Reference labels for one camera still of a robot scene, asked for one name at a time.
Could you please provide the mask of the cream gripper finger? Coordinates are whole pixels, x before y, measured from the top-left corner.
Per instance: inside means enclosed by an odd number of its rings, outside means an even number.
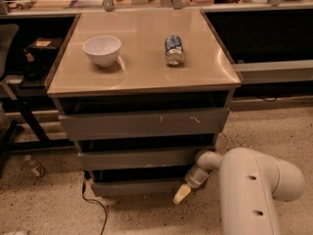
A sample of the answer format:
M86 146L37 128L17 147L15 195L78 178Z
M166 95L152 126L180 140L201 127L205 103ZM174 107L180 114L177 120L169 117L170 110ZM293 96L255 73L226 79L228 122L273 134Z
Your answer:
M180 204L190 193L192 189L188 184L182 184L173 198L175 205Z

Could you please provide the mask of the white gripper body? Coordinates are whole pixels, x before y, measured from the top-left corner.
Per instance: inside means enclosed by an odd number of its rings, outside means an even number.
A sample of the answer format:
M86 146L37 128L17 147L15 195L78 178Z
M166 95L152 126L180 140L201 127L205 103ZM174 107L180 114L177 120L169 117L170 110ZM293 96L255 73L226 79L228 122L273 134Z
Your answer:
M194 164L185 175L185 182L192 188L198 189L215 172L214 169L203 169Z

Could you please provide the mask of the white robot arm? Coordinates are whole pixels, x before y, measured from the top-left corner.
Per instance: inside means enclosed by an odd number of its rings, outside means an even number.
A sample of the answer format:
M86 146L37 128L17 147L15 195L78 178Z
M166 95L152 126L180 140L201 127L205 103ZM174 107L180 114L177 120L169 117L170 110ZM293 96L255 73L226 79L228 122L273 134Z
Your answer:
M294 201L305 188L303 173L290 162L249 148L224 155L201 150L173 203L182 202L214 172L219 173L222 235L281 235L274 203Z

